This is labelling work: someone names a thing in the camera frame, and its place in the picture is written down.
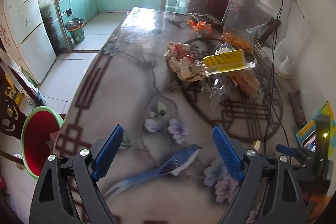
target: crumpled paper bag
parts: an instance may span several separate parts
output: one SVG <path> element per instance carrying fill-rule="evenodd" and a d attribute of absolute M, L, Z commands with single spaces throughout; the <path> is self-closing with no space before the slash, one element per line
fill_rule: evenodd
<path fill-rule="evenodd" d="M 169 43 L 164 55 L 171 70 L 182 81 L 194 82 L 208 77 L 202 62 L 195 60 L 190 45 Z"/>

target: purple flower print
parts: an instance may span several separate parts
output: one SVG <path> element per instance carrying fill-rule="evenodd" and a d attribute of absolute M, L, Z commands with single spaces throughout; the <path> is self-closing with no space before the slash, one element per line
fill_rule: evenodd
<path fill-rule="evenodd" d="M 222 180 L 227 175 L 227 169 L 223 160 L 218 157 L 211 162 L 211 166 L 204 171 L 204 184 L 211 187 L 216 181 Z"/>
<path fill-rule="evenodd" d="M 110 54 L 115 55 L 117 51 L 120 50 L 120 43 L 119 42 L 114 42 L 114 43 L 109 43 L 107 47 L 104 48 L 104 54 Z"/>
<path fill-rule="evenodd" d="M 225 199 L 228 199 L 229 202 L 231 202 L 238 185 L 239 183 L 230 177 L 230 175 L 227 175 L 223 180 L 217 182 L 215 185 L 216 201 L 223 202 Z"/>
<path fill-rule="evenodd" d="M 174 118 L 169 120 L 170 126 L 168 126 L 168 131 L 171 135 L 173 135 L 173 139 L 178 143 L 181 144 L 184 142 L 184 136 L 189 134 L 188 129 L 184 126 L 184 122 Z"/>
<path fill-rule="evenodd" d="M 146 119 L 144 126 L 149 132 L 157 132 L 163 129 L 163 125 L 160 123 L 157 123 L 153 119 Z"/>

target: clear plastic bag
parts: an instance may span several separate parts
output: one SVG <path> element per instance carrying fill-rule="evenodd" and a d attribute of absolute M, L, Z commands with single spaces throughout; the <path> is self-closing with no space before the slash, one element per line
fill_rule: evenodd
<path fill-rule="evenodd" d="M 259 0 L 230 0 L 223 18 L 224 42 L 253 52 L 253 40 L 259 28 L 272 18 L 273 10 Z"/>
<path fill-rule="evenodd" d="M 222 45 L 220 45 L 220 47 L 216 50 L 215 55 L 221 54 L 223 52 L 232 52 L 234 50 L 235 50 L 234 47 L 232 47 L 229 43 L 225 42 Z"/>
<path fill-rule="evenodd" d="M 215 111 L 217 105 L 223 99 L 230 80 L 227 77 L 210 77 L 203 81 L 202 92 L 208 93 L 211 110 Z"/>

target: remote control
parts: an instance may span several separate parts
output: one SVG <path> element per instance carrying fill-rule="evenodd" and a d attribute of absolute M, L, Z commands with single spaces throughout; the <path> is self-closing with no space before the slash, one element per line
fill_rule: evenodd
<path fill-rule="evenodd" d="M 300 98 L 293 92 L 288 93 L 288 96 L 293 108 L 295 123 L 299 129 L 301 129 L 307 124 L 307 120 L 305 113 L 303 112 Z"/>

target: bird tail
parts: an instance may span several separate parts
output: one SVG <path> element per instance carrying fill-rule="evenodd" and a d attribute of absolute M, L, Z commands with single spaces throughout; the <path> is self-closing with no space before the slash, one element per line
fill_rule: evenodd
<path fill-rule="evenodd" d="M 104 199 L 106 202 L 112 200 L 113 198 L 115 198 L 118 194 L 120 194 L 121 192 L 125 191 L 126 189 L 140 184 L 140 183 L 144 183 L 148 180 L 151 180 L 155 177 L 160 177 L 162 175 L 159 175 L 160 173 L 160 168 L 151 170 L 149 172 L 146 172 L 144 174 L 140 174 L 140 175 L 136 175 L 130 178 L 126 178 L 124 180 L 121 180 L 119 182 L 117 182 L 116 184 L 112 185 L 104 194 Z"/>

